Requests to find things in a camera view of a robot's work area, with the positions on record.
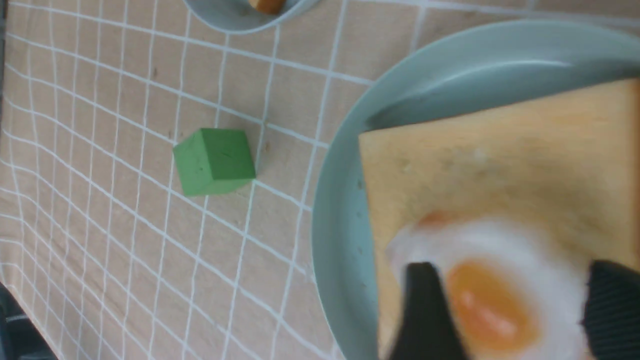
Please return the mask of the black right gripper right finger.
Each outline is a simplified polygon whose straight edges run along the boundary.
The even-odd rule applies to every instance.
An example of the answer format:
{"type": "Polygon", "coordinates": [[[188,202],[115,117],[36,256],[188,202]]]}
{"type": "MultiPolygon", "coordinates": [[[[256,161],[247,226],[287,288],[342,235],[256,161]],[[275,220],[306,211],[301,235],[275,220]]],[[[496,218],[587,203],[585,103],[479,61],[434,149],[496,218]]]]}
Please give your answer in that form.
{"type": "Polygon", "coordinates": [[[582,325],[596,360],[640,358],[640,274],[610,260],[589,267],[582,325]]]}

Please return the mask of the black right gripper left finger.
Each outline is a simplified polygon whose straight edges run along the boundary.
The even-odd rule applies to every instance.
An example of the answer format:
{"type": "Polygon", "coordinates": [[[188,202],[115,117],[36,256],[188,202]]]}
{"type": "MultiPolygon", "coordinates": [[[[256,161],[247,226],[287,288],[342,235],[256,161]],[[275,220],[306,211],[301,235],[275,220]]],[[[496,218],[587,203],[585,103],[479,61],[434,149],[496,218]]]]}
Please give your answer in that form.
{"type": "Polygon", "coordinates": [[[434,265],[410,263],[405,281],[401,324],[389,358],[468,360],[434,265]]]}

